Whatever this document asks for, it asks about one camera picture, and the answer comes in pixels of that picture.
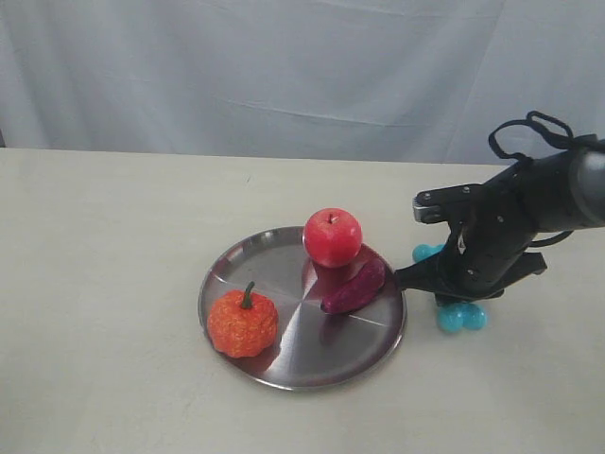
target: stainless steel tray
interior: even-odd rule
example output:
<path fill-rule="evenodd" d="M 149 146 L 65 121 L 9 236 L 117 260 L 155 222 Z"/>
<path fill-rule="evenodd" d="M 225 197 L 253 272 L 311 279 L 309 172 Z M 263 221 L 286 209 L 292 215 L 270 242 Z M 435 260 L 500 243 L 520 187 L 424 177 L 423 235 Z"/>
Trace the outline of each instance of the stainless steel tray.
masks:
<path fill-rule="evenodd" d="M 327 270 L 309 260 L 302 238 L 302 227 L 285 227 L 235 244 L 206 274 L 198 303 L 209 341 L 206 320 L 214 300 L 254 281 L 254 291 L 271 298 L 278 310 L 278 338 L 255 358 L 219 355 L 254 380 L 291 391 L 336 385 L 375 368 L 399 344 L 407 313 L 389 266 L 387 283 L 370 305 L 350 315 L 324 313 L 323 295 L 378 255 L 363 245 L 351 266 Z"/>

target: fabric backdrop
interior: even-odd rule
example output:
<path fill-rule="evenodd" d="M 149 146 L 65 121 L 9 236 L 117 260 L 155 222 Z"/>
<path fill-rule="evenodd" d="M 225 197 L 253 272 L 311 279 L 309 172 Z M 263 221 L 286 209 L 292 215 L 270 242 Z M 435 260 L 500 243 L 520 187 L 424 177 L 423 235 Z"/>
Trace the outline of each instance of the fabric backdrop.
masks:
<path fill-rule="evenodd" d="M 603 24 L 603 0 L 0 0 L 0 129 L 10 147 L 489 163 L 488 134 L 534 109 L 605 136 Z"/>

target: white table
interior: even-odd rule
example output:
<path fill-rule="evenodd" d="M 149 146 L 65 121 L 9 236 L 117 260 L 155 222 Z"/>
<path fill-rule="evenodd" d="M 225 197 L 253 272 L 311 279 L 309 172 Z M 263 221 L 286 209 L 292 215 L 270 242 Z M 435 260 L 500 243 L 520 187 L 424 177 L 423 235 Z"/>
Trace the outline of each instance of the white table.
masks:
<path fill-rule="evenodd" d="M 329 392 L 256 384 L 199 328 L 203 275 L 242 237 L 335 205 L 407 266 L 447 233 L 412 197 L 499 170 L 1 150 L 0 452 L 602 453 L 605 231 L 544 250 L 480 332 L 443 335 L 407 292 L 395 355 Z"/>

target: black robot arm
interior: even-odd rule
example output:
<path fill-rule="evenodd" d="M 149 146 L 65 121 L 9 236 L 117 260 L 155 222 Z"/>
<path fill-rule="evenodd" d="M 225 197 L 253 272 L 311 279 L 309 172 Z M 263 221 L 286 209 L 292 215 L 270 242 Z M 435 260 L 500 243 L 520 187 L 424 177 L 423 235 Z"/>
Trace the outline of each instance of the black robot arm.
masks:
<path fill-rule="evenodd" d="M 561 127 L 565 135 L 536 118 Z M 563 151 L 543 159 L 507 154 L 496 133 L 517 125 L 532 128 Z M 427 190 L 414 199 L 416 220 L 445 221 L 450 235 L 440 253 L 395 272 L 401 289 L 429 291 L 445 303 L 496 298 L 546 270 L 542 254 L 527 249 L 605 226 L 605 144 L 595 135 L 574 137 L 560 120 L 531 112 L 495 130 L 489 144 L 499 157 L 517 162 L 483 184 Z M 540 233 L 558 234 L 536 241 Z"/>

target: red apple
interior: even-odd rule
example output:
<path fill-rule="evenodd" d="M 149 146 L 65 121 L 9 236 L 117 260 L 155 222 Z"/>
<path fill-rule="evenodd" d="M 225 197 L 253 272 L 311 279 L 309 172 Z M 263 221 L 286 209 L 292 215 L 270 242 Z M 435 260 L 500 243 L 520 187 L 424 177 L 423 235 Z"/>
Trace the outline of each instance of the red apple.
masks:
<path fill-rule="evenodd" d="M 348 265 L 359 253 L 361 226 L 351 213 L 324 208 L 304 224 L 302 244 L 311 259 L 326 268 Z"/>

